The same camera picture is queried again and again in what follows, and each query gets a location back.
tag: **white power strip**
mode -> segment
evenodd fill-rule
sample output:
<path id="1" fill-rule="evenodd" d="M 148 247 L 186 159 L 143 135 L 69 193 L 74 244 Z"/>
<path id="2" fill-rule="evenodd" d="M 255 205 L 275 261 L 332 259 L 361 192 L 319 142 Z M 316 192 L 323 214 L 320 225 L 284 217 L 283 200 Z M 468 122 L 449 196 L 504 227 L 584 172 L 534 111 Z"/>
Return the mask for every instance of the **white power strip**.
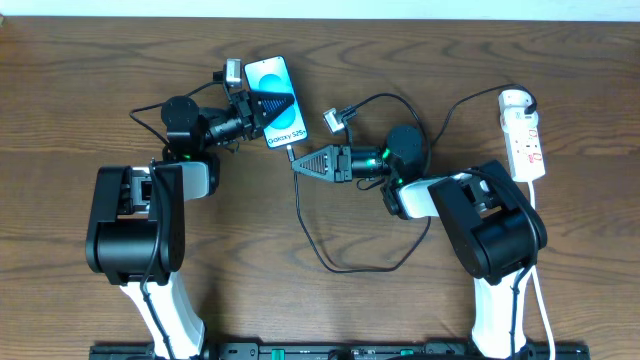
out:
<path id="1" fill-rule="evenodd" d="M 498 97 L 500 125 L 507 143 L 513 181 L 529 182 L 545 174 L 538 136 L 538 112 L 525 114 L 531 96 L 521 90 L 506 90 Z"/>
<path id="2" fill-rule="evenodd" d="M 536 198 L 533 190 L 533 180 L 544 176 L 545 169 L 538 134 L 538 113 L 534 111 L 533 114 L 525 114 L 525 109 L 531 105 L 531 102 L 531 95 L 521 90 L 506 90 L 498 96 L 500 126 L 504 131 L 504 140 L 507 143 L 511 178 L 513 181 L 529 184 L 529 200 L 531 207 L 535 209 Z M 540 308 L 540 316 L 542 316 L 544 330 L 549 341 L 549 360 L 555 360 L 556 347 L 551 325 L 549 324 L 549 317 L 547 316 L 547 309 L 542 298 L 536 266 L 532 267 L 531 274 L 538 307 Z"/>

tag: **white cable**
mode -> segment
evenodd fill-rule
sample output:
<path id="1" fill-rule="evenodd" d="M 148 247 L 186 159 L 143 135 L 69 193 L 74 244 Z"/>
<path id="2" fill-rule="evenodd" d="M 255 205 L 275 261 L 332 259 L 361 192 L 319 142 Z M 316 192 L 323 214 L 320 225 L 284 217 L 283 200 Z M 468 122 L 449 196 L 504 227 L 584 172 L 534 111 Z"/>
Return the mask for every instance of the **white cable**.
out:
<path id="1" fill-rule="evenodd" d="M 536 208 L 536 194 L 533 190 L 533 181 L 527 182 L 529 185 L 529 202 L 531 207 Z M 547 333 L 547 341 L 549 342 L 549 360 L 556 359 L 556 345 L 553 341 L 553 333 L 551 332 L 551 324 L 549 324 L 549 317 L 547 316 L 547 309 L 544 306 L 544 299 L 542 298 L 542 289 L 540 288 L 540 279 L 538 279 L 538 269 L 534 265 L 531 268 L 531 277 L 533 278 L 533 288 L 536 291 L 536 300 L 538 300 L 538 307 L 540 309 L 540 316 L 542 317 L 542 323 L 544 324 L 544 331 Z"/>
<path id="2" fill-rule="evenodd" d="M 536 209 L 536 192 L 533 190 L 533 181 L 527 182 L 529 185 L 529 202 L 531 203 L 531 207 L 533 210 Z"/>

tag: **black cable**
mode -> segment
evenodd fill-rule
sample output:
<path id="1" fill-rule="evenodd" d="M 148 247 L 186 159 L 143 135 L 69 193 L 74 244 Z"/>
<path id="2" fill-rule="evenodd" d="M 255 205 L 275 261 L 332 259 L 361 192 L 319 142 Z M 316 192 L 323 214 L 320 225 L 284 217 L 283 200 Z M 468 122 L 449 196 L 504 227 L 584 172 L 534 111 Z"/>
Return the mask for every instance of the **black cable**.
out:
<path id="1" fill-rule="evenodd" d="M 169 147 L 165 146 L 162 148 L 162 160 L 163 161 L 176 161 L 175 156 L 169 152 Z"/>
<path id="2" fill-rule="evenodd" d="M 424 231 L 422 232 L 420 237 L 418 237 L 418 240 L 411 247 L 411 249 L 409 249 L 409 251 L 404 255 L 404 257 L 400 259 L 400 261 L 396 265 L 390 268 L 336 270 L 330 267 L 329 265 L 327 265 L 327 263 L 324 261 L 324 259 L 320 255 L 320 252 L 318 251 L 318 248 L 316 247 L 316 244 L 313 242 L 313 239 L 311 238 L 311 235 L 309 234 L 307 227 L 304 225 L 304 221 L 302 220 L 302 215 L 300 214 L 300 193 L 298 191 L 298 173 L 296 172 L 293 173 L 293 184 L 296 191 L 296 211 L 298 213 L 298 221 L 300 222 L 300 226 L 302 227 L 302 230 L 304 231 L 305 235 L 307 235 L 307 239 L 309 239 L 309 244 L 311 244 L 311 248 L 316 253 L 316 256 L 318 257 L 318 260 L 320 260 L 320 263 L 322 264 L 322 266 L 324 266 L 325 269 L 327 269 L 328 271 L 334 274 L 384 273 L 384 272 L 396 271 L 405 263 L 405 261 L 407 261 L 409 256 L 411 256 L 411 254 L 413 254 L 413 252 L 418 248 L 418 245 L 420 245 L 424 237 L 427 235 L 427 232 L 429 231 L 429 227 L 431 226 L 431 217 L 428 217 L 427 226 L 424 228 Z"/>
<path id="3" fill-rule="evenodd" d="M 527 94 L 529 94 L 529 96 L 531 96 L 531 105 L 527 106 L 527 108 L 525 109 L 524 113 L 525 114 L 533 114 L 533 112 L 536 111 L 536 108 L 538 106 L 538 102 L 536 101 L 535 96 L 533 96 L 531 91 L 527 90 L 527 88 L 525 88 L 524 86 L 522 86 L 520 84 L 505 84 L 505 85 L 492 87 L 492 88 L 489 88 L 489 89 L 486 89 L 486 90 L 482 90 L 482 91 L 477 92 L 477 93 L 475 93 L 473 95 L 469 95 L 466 98 L 464 98 L 464 99 L 458 101 L 457 103 L 453 104 L 453 106 L 449 110 L 449 113 L 447 114 L 447 117 L 444 119 L 444 124 L 442 124 L 442 129 L 440 129 L 440 132 L 438 133 L 438 136 L 436 136 L 436 138 L 432 141 L 432 146 L 436 146 L 436 143 L 438 142 L 438 140 L 440 140 L 440 137 L 442 136 L 442 134 L 446 130 L 447 126 L 449 125 L 449 120 L 451 120 L 451 116 L 453 115 L 453 112 L 456 110 L 456 107 L 458 107 L 458 105 L 462 104 L 463 102 L 465 102 L 467 100 L 471 100 L 476 96 L 480 96 L 482 94 L 486 94 L 486 93 L 491 92 L 491 91 L 496 91 L 496 90 L 505 89 L 505 88 L 520 89 L 520 90 L 526 92 Z"/>
<path id="4" fill-rule="evenodd" d="M 518 316 L 518 295 L 520 295 L 520 290 L 518 286 L 522 279 L 524 279 L 525 275 L 531 270 L 534 264 L 527 265 L 520 273 L 516 276 L 515 281 L 513 282 L 513 305 L 511 306 L 511 331 L 509 335 L 511 337 L 511 358 L 515 359 L 516 354 L 516 317 Z"/>
<path id="5" fill-rule="evenodd" d="M 200 86 L 199 88 L 197 88 L 197 89 L 195 89 L 195 90 L 189 91 L 189 92 L 188 92 L 188 93 L 186 93 L 184 96 L 186 96 L 186 97 L 190 97 L 191 95 L 196 94 L 196 93 L 199 93 L 200 91 L 202 91 L 202 90 L 204 90 L 204 89 L 208 88 L 209 86 L 213 86 L 213 85 L 221 85 L 221 84 L 222 84 L 222 81 L 211 81 L 211 82 L 208 82 L 208 83 L 206 83 L 206 84 L 204 84 L 204 85 Z"/>
<path id="6" fill-rule="evenodd" d="M 149 281 L 149 276 L 151 275 L 151 268 L 153 267 L 153 264 L 156 262 L 156 259 L 158 258 L 158 252 L 160 250 L 160 238 L 162 235 L 162 197 L 160 196 L 160 181 L 158 181 L 158 177 L 156 175 L 155 160 L 152 160 L 151 164 L 149 165 L 149 175 L 151 176 L 151 188 L 156 199 L 157 230 L 156 230 L 156 240 L 153 243 L 151 258 L 149 259 L 149 265 L 147 265 L 147 269 L 145 270 L 144 275 L 142 276 L 142 280 L 140 280 L 140 292 L 142 292 L 142 298 L 144 302 L 147 304 L 147 308 L 149 309 L 149 313 L 151 314 L 151 318 L 153 319 L 154 324 L 158 328 L 160 335 L 162 335 L 162 341 L 164 342 L 164 345 L 167 348 L 167 352 L 169 353 L 169 359 L 174 360 L 176 357 L 175 357 L 175 354 L 173 353 L 173 349 L 171 348 L 169 335 L 167 334 L 167 331 L 164 329 L 164 326 L 162 326 L 162 323 L 160 322 L 158 313 L 156 312 L 156 309 L 153 306 L 153 303 L 151 302 L 151 296 L 149 294 L 149 291 L 147 290 L 147 282 Z"/>
<path id="7" fill-rule="evenodd" d="M 133 114 L 135 114 L 137 112 L 140 112 L 140 111 L 147 111 L 147 110 L 159 108 L 162 105 L 164 105 L 164 102 L 159 103 L 159 104 L 155 104 L 155 105 L 141 107 L 141 108 L 138 108 L 138 109 L 133 109 L 133 110 L 131 110 L 129 112 L 129 116 L 133 119 L 133 121 L 135 121 L 138 124 L 142 125 L 142 127 L 144 127 L 145 129 L 149 130 L 153 135 L 155 135 L 158 139 L 160 139 L 160 141 L 162 141 L 162 143 L 166 147 L 171 149 L 171 145 L 169 145 L 169 141 L 167 141 L 167 139 L 165 139 L 164 136 L 160 135 L 160 133 L 157 132 L 154 128 L 152 128 L 151 126 L 147 125 L 147 123 L 145 123 L 144 121 L 138 119 L 135 115 L 133 115 Z"/>
<path id="8" fill-rule="evenodd" d="M 422 120 L 420 119 L 420 116 L 418 116 L 418 113 L 413 109 L 411 104 L 409 104 L 407 102 L 407 100 L 405 100 L 404 98 L 402 98 L 401 96 L 398 96 L 396 94 L 380 93 L 380 94 L 369 96 L 368 98 L 366 98 L 363 101 L 359 102 L 358 104 L 354 105 L 353 106 L 353 110 L 356 110 L 356 109 L 360 108 L 361 106 L 367 104 L 371 100 L 377 99 L 379 97 L 390 97 L 390 98 L 394 98 L 394 99 L 400 101 L 401 103 L 403 103 L 407 107 L 407 109 L 409 109 L 409 111 L 411 112 L 411 115 L 413 115 L 413 118 L 416 120 L 416 123 L 418 124 L 418 127 L 420 128 L 420 132 L 422 132 L 422 136 L 424 137 L 424 141 L 425 141 L 425 143 L 427 145 L 427 161 L 426 161 L 424 170 L 422 172 L 423 175 L 426 174 L 427 171 L 429 171 L 429 167 L 431 167 L 432 142 L 431 142 L 431 139 L 429 138 L 429 135 L 427 134 L 427 131 L 424 129 L 424 125 L 422 124 Z"/>
<path id="9" fill-rule="evenodd" d="M 372 183 L 371 185 L 367 186 L 366 188 L 363 188 L 363 187 L 361 187 L 361 186 L 360 186 L 360 183 L 361 183 L 362 181 L 365 181 L 365 180 L 367 180 L 367 179 L 360 179 L 360 180 L 358 180 L 358 181 L 356 182 L 356 187 L 358 188 L 358 190 L 362 190 L 362 191 L 371 190 L 371 189 L 373 189 L 374 187 L 376 187 L 376 186 L 380 186 L 380 185 L 382 185 L 382 184 L 385 182 L 385 179 L 384 179 L 384 178 L 382 178 L 382 179 L 380 179 L 380 180 L 378 180 L 378 181 L 376 181 L 376 182 Z"/>
<path id="10" fill-rule="evenodd" d="M 231 148 L 231 144 L 233 143 L 236 144 L 235 149 Z M 223 148 L 225 148 L 225 150 L 228 150 L 230 153 L 235 154 L 240 151 L 240 142 L 238 142 L 238 140 L 231 140 L 228 144 L 224 145 Z"/>

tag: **green led light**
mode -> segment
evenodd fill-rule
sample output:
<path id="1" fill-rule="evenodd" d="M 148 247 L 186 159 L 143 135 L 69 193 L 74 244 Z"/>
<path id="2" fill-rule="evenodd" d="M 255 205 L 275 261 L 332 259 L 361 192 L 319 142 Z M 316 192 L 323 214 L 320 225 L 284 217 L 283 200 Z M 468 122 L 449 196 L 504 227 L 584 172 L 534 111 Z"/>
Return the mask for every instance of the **green led light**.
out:
<path id="1" fill-rule="evenodd" d="M 271 360 L 284 360 L 284 350 L 273 349 L 271 350 Z"/>

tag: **black triangular gripper pad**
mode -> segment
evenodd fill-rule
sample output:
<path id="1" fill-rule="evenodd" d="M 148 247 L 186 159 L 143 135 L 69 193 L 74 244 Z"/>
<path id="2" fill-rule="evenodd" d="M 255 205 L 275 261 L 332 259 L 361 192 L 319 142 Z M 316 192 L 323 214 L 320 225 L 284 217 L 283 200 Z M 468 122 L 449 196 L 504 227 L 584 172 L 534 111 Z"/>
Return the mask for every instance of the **black triangular gripper pad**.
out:
<path id="1" fill-rule="evenodd" d="M 259 106 L 258 114 L 266 124 L 277 119 L 295 101 L 293 95 L 288 93 L 252 91 L 251 97 L 253 98 L 252 103 Z"/>
<path id="2" fill-rule="evenodd" d="M 333 145 L 307 154 L 291 163 L 291 169 L 297 173 L 317 179 L 333 182 Z"/>

